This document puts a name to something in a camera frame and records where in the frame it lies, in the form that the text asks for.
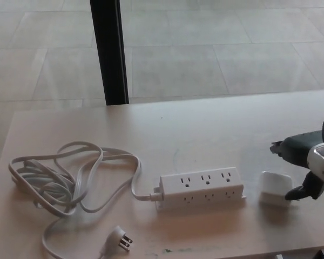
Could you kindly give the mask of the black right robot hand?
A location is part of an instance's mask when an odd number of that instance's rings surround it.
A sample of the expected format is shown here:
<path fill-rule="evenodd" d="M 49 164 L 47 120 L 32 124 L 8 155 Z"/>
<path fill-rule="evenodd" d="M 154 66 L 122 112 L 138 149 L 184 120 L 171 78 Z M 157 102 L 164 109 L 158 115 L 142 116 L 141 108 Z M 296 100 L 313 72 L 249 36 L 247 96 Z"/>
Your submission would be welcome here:
<path fill-rule="evenodd" d="M 285 161 L 309 170 L 301 186 L 287 192 L 285 200 L 311 197 L 318 199 L 324 191 L 324 140 L 321 131 L 307 132 L 273 142 L 270 151 Z"/>

